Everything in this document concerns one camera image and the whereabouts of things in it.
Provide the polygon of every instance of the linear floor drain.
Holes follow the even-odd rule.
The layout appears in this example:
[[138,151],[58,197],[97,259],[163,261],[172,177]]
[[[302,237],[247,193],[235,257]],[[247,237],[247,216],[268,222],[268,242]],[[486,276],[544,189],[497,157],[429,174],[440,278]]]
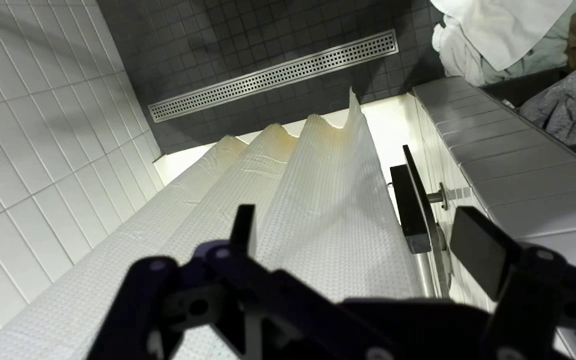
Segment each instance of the linear floor drain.
[[178,93],[163,101],[151,104],[149,108],[155,122],[166,122],[178,115],[249,98],[252,93],[263,93],[275,87],[291,86],[297,82],[318,78],[322,73],[359,65],[397,51],[399,43],[394,30],[386,30],[291,61],[263,68],[259,71],[237,76],[226,82],[216,82],[207,87]]

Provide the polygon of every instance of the white pleated fabric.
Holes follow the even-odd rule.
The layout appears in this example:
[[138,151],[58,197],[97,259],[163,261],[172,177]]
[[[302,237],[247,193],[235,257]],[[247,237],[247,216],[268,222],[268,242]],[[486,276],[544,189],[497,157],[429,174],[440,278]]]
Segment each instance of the white pleated fabric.
[[[237,208],[257,204],[252,255],[331,299],[422,295],[356,98],[343,129],[311,115],[301,138],[268,126],[251,146],[219,141],[103,245],[0,331],[0,357],[83,357],[128,266],[149,254],[180,264],[229,237]],[[211,327],[187,333],[184,360],[235,357]]]

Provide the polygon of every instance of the dark gray floor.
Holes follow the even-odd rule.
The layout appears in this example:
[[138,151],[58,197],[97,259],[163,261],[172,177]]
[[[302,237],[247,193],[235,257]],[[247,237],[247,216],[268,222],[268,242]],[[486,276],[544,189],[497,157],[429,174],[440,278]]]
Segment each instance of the dark gray floor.
[[163,151],[407,91],[443,76],[431,0],[101,0],[142,106],[397,28],[400,54],[152,124]]

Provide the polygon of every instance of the white cloth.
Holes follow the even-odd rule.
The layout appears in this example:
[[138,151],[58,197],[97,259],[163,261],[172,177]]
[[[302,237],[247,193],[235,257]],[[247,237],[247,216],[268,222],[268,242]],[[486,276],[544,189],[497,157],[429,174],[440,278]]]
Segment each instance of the white cloth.
[[433,0],[457,18],[472,46],[505,69],[537,46],[572,0]]
[[444,18],[446,25],[434,25],[433,48],[440,54],[446,76],[463,76],[475,86],[485,83],[480,51],[469,42],[463,25],[454,18]]

